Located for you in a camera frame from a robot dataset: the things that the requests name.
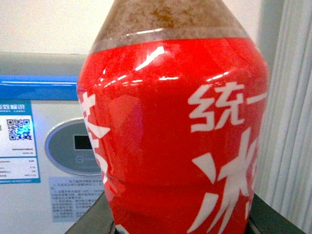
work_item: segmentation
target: brown liquid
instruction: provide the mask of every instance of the brown liquid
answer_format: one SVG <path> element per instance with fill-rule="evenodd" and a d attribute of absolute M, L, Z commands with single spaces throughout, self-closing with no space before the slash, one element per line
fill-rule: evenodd
<path fill-rule="evenodd" d="M 233 37 L 248 35 L 221 0 L 115 0 L 91 53 L 159 39 Z"/>

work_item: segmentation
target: gray control panel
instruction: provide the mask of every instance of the gray control panel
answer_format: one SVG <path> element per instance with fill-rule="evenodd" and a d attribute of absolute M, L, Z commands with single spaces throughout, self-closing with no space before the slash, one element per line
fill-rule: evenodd
<path fill-rule="evenodd" d="M 53 129 L 45 149 L 50 160 L 66 172 L 100 175 L 83 119 L 66 122 Z"/>

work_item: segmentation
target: curtain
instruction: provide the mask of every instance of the curtain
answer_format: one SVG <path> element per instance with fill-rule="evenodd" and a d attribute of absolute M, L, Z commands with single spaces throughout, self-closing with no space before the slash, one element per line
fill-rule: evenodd
<path fill-rule="evenodd" d="M 256 193 L 312 234 L 312 1 L 285 0 Z"/>

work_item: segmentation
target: red bottle label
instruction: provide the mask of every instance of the red bottle label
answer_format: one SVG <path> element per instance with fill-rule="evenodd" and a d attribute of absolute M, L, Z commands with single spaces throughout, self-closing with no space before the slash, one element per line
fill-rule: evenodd
<path fill-rule="evenodd" d="M 117 229 L 243 234 L 268 69 L 250 39 L 90 55 L 78 97 Z"/>

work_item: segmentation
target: plastic bottle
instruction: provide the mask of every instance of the plastic bottle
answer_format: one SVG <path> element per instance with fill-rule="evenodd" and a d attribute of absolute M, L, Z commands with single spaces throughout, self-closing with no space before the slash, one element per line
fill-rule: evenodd
<path fill-rule="evenodd" d="M 243 234 L 268 67 L 220 0 L 116 0 L 78 97 L 117 230 Z"/>

